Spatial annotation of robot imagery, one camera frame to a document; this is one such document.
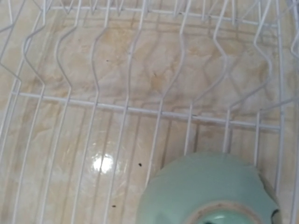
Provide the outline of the light green bowl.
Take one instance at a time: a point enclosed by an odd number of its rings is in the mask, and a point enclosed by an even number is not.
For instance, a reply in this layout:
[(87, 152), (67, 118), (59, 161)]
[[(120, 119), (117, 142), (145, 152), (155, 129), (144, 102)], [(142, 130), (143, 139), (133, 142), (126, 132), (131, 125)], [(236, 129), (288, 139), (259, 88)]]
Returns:
[(138, 224), (280, 224), (273, 187), (259, 170), (224, 153), (180, 157), (149, 181)]

